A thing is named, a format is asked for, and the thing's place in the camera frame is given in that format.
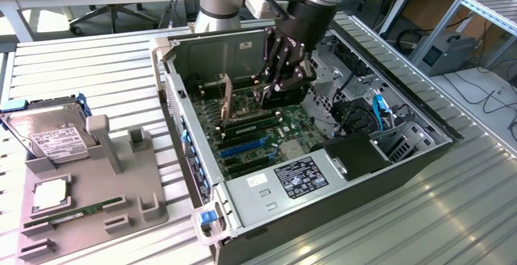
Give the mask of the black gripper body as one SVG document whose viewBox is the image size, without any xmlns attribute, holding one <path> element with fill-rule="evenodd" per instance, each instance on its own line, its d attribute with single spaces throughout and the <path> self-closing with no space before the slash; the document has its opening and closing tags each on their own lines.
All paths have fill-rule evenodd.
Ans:
<svg viewBox="0 0 517 265">
<path fill-rule="evenodd" d="M 337 6 L 320 5 L 312 1 L 292 1 L 288 13 L 293 18 L 276 21 L 277 31 L 304 43 L 306 50 L 312 51 L 329 29 Z"/>
</svg>

